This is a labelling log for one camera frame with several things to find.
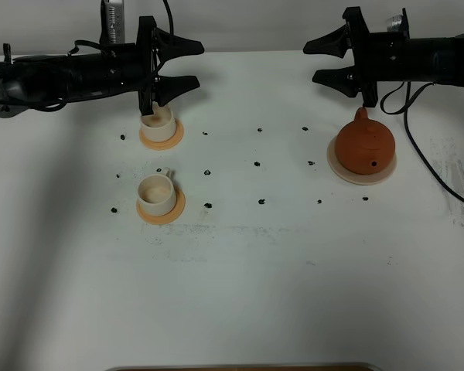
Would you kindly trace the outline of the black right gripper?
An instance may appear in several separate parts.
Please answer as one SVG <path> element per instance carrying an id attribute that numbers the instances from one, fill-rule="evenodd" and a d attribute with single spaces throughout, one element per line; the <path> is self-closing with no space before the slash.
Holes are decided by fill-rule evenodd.
<path id="1" fill-rule="evenodd" d="M 363 106 L 375 107 L 378 102 L 377 83 L 382 81 L 395 43 L 408 38 L 397 32 L 371 32 L 361 7 L 348 7 L 343 13 L 345 25 L 323 37 L 308 41 L 306 55 L 330 55 L 343 58 L 348 49 L 353 53 L 354 66 L 335 70 L 317 70 L 313 83 L 330 87 L 347 97 L 362 93 Z"/>

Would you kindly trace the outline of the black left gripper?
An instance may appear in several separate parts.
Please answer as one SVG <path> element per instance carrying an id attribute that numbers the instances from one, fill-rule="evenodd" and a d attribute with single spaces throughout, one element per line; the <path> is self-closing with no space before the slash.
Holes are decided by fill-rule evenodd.
<path id="1" fill-rule="evenodd" d="M 111 88 L 110 92 L 120 94 L 126 90 L 136 91 L 138 107 L 143 115 L 153 113 L 153 102 L 163 107 L 175 98 L 200 87 L 196 76 L 160 77 L 154 84 L 157 70 L 165 62 L 203 54 L 204 46 L 199 41 L 157 29 L 152 16 L 139 18 L 134 43 L 100 46 L 101 54 L 110 63 L 110 70 L 117 81 L 116 87 Z"/>

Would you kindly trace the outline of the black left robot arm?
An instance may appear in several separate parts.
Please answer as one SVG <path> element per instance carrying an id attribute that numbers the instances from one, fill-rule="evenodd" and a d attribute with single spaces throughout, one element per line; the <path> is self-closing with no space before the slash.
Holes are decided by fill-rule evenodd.
<path id="1" fill-rule="evenodd" d="M 142 16 L 135 43 L 108 44 L 77 40 L 63 55 L 24 56 L 13 59 L 9 44 L 0 62 L 0 117 L 28 109 L 59 111 L 68 104 L 100 100 L 135 92 L 141 115 L 153 114 L 155 104 L 199 88 L 195 76 L 163 77 L 164 63 L 204 52 L 199 41 L 184 39 L 157 27 Z"/>

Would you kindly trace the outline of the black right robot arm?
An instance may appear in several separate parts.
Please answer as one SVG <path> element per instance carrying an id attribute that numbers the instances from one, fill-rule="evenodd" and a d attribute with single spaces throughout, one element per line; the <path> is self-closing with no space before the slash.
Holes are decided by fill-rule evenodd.
<path id="1" fill-rule="evenodd" d="M 412 39 L 406 11 L 387 24 L 385 32 L 371 32 L 359 7 L 343 13 L 345 24 L 307 42 L 303 53 L 343 58 L 353 53 L 354 65 L 318 70 L 312 81 L 348 97 L 361 94 L 364 107 L 378 102 L 379 82 L 425 82 L 464 87 L 464 34 L 448 38 Z"/>

